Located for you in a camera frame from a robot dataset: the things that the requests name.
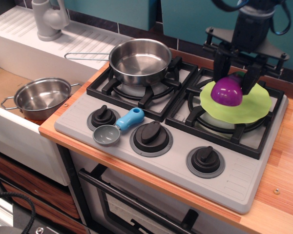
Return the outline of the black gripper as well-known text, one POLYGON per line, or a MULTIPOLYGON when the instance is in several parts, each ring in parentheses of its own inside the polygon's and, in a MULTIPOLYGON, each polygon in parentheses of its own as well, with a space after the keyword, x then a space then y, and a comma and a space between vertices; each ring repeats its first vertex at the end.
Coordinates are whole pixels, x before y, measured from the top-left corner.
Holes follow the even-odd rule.
POLYGON ((218 82, 227 76, 232 63, 247 70, 242 81, 242 93, 248 95, 261 76, 280 76, 289 54, 264 39, 254 50, 232 44, 233 30, 208 27, 203 48, 214 56, 213 80, 218 82))

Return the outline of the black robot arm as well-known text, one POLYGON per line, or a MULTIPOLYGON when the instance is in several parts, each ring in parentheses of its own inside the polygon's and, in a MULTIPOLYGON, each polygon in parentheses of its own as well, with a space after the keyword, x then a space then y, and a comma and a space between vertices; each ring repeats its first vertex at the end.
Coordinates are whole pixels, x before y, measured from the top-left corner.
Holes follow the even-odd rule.
POLYGON ((272 31, 281 36, 291 27, 291 14, 284 0, 240 0, 230 6, 222 0, 213 4, 225 12, 238 12, 233 30, 209 27, 204 50, 213 54, 213 80, 219 81, 229 74, 231 63, 245 66, 241 89, 247 95, 261 76, 280 76, 283 64, 290 57, 273 46, 267 34, 272 31), (288 19, 286 28, 278 32, 273 17, 276 6, 280 5, 288 19))

